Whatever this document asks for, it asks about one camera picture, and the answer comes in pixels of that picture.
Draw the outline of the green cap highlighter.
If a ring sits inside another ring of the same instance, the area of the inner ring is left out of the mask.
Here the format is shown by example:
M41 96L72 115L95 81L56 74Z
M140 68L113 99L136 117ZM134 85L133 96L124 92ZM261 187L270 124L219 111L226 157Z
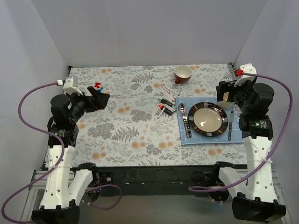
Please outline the green cap highlighter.
M158 101L159 101L160 103L163 103L163 104L168 105L168 106L170 106L170 107L174 106L173 103L169 102L168 100L166 100L166 99L164 99L164 98L158 98Z

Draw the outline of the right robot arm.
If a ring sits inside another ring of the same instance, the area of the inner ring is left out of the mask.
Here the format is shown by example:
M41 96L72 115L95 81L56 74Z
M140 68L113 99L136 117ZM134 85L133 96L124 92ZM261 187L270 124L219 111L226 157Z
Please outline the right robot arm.
M217 102L236 104L241 114L239 128L247 155L247 175L240 178L232 163L217 162L211 174L212 182L219 188L189 187L192 193L218 192L232 196L232 210L236 219L270 223L286 215L286 206L279 204L273 187L270 156L273 128L267 115L273 101L274 90L267 84L249 79L242 84L237 81L221 81L216 86Z

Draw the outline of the orange cap highlighter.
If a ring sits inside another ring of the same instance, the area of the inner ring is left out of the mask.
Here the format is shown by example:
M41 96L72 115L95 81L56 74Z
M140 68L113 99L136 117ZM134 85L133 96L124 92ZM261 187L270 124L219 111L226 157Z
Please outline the orange cap highlighter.
M168 108L166 108L165 106L159 105L159 107L160 107L161 110L164 109L164 112L166 114L168 114L170 116L173 114L173 112L171 110L169 110Z

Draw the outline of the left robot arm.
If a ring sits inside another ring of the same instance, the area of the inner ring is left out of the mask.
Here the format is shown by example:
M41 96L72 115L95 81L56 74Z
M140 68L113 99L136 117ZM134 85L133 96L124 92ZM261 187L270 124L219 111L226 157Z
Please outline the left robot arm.
M52 117L48 123L49 170L40 208L32 212L36 224L77 224L79 203L88 187L99 183L99 174L93 163L79 165L69 182L71 160L78 135L77 122L89 112L105 109L109 94L100 93L89 86L90 95L65 93L50 101Z

